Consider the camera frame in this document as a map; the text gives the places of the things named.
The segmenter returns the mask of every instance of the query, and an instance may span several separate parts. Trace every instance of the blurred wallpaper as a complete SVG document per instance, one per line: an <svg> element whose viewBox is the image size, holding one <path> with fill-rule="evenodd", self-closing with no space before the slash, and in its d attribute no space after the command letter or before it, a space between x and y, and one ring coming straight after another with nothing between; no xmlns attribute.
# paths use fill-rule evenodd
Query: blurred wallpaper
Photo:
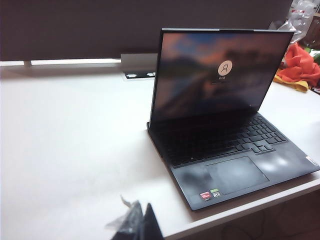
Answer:
<svg viewBox="0 0 320 240"><path fill-rule="evenodd" d="M164 33L153 121L257 107L291 34Z"/></svg>

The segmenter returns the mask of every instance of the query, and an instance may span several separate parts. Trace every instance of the user profile icon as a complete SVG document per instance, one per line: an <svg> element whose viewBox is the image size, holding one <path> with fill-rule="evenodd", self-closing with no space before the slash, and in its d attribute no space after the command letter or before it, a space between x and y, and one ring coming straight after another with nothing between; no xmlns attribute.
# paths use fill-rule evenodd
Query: user profile icon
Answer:
<svg viewBox="0 0 320 240"><path fill-rule="evenodd" d="M224 61L223 63L220 64L218 68L218 74L220 76L225 76L228 73L230 73L231 69L232 69L232 61L230 60Z"/></svg>

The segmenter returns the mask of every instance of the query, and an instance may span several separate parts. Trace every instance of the yellow cloth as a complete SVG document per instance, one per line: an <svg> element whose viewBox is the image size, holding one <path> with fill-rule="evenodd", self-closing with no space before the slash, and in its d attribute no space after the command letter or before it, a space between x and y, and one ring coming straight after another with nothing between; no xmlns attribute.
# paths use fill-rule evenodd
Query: yellow cloth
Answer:
<svg viewBox="0 0 320 240"><path fill-rule="evenodd" d="M283 81L281 77L279 77L277 74L274 76L273 81L280 84L285 84L297 91L304 92L304 93L309 89L308 83L306 81L296 81L296 82Z"/></svg>

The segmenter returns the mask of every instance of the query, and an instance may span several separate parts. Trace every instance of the sticker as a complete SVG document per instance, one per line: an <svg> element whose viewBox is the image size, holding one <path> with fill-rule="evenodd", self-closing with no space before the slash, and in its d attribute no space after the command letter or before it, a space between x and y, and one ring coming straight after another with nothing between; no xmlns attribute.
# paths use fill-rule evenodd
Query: sticker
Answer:
<svg viewBox="0 0 320 240"><path fill-rule="evenodd" d="M213 197L217 198L221 196L221 193L219 192L218 188L211 189L210 192L212 193Z"/></svg>
<svg viewBox="0 0 320 240"><path fill-rule="evenodd" d="M311 157L306 156L305 158L306 158L306 159L308 159L308 160L309 160L309 162L310 162L310 163L312 163L313 165L315 165L315 166L317 166L317 167L319 166L319 164L318 164L318 163L316 163L315 161L313 161L313 160L311 159Z"/></svg>
<svg viewBox="0 0 320 240"><path fill-rule="evenodd" d="M200 196L204 201L211 199L211 195L208 191L200 193Z"/></svg>

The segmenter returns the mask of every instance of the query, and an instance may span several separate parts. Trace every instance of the laptop keyboard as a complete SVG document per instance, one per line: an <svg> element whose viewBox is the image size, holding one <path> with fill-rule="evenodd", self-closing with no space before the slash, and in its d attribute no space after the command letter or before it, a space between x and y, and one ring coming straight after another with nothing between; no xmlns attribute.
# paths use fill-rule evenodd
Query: laptop keyboard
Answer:
<svg viewBox="0 0 320 240"><path fill-rule="evenodd" d="M162 136L167 156L174 167L212 157L245 151L263 154L274 151L273 144L287 141L263 117L256 116L241 127L175 131Z"/></svg>

